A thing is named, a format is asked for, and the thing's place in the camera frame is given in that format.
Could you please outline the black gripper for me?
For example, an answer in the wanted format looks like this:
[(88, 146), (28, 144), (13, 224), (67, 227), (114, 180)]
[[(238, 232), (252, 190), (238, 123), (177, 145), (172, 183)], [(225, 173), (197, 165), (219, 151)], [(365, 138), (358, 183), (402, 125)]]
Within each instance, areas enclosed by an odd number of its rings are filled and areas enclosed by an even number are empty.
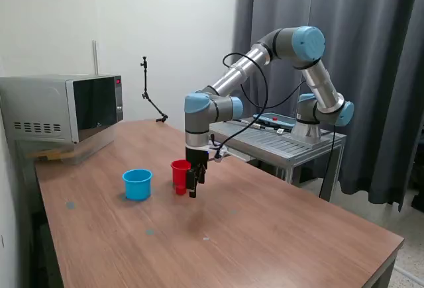
[(185, 174), (185, 188), (191, 198), (196, 198), (197, 183), (205, 183), (205, 170), (207, 169), (208, 151), (196, 150), (186, 147), (185, 159), (190, 163), (191, 169)]

